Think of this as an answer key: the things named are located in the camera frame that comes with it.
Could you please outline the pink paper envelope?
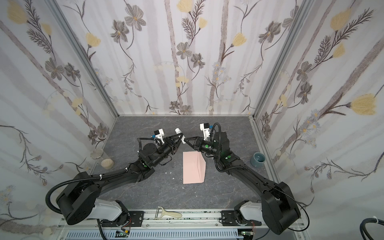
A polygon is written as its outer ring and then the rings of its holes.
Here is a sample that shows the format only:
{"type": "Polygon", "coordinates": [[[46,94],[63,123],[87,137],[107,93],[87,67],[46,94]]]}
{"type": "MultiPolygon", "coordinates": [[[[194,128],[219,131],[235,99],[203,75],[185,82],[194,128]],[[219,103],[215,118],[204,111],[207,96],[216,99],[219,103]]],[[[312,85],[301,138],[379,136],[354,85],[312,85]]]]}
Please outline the pink paper envelope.
{"type": "Polygon", "coordinates": [[[200,152],[183,152],[183,184],[205,181],[206,161],[200,152]]]}

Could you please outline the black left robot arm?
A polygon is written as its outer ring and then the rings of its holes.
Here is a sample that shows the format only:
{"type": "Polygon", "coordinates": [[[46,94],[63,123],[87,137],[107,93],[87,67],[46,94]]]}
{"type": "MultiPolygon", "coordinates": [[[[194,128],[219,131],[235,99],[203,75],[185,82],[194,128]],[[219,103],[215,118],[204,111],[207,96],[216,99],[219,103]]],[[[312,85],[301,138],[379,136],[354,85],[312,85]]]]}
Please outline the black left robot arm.
{"type": "Polygon", "coordinates": [[[109,227],[126,225],[131,220],[126,206],[119,200],[109,202],[99,197],[124,185],[148,179],[157,165],[178,151],[183,136],[178,133],[166,137],[160,147],[154,143],[139,145],[138,159],[124,169],[99,175],[82,172],[72,180],[57,184],[46,194],[47,207],[64,216],[68,225],[86,219],[97,219],[109,227]]]}

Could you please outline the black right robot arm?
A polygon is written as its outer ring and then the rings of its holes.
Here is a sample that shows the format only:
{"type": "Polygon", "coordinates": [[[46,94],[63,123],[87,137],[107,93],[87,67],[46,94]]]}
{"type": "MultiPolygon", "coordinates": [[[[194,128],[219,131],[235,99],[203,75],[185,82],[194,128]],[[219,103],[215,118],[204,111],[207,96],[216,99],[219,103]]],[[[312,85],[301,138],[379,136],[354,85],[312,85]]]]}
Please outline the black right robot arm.
{"type": "Polygon", "coordinates": [[[227,133],[216,132],[210,140],[203,137],[185,138],[185,143],[196,151],[213,156],[215,167],[245,184],[261,200],[264,223],[280,235],[301,218],[301,205],[295,200],[290,187],[275,183],[249,168],[230,148],[227,133]]]}

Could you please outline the white glue stick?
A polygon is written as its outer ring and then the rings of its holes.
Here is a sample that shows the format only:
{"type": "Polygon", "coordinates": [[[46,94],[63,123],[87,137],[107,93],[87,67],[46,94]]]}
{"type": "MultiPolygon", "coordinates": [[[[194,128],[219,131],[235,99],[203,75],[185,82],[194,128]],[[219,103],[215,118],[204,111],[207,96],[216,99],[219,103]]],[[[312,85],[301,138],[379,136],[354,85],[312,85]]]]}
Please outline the white glue stick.
{"type": "MultiPolygon", "coordinates": [[[[176,132],[177,134],[181,134],[181,133],[182,133],[182,131],[181,131],[179,128],[176,128],[176,129],[175,129],[175,132],[176,132]]],[[[182,137],[182,143],[185,144],[185,137],[184,137],[184,136],[182,137]]]]}

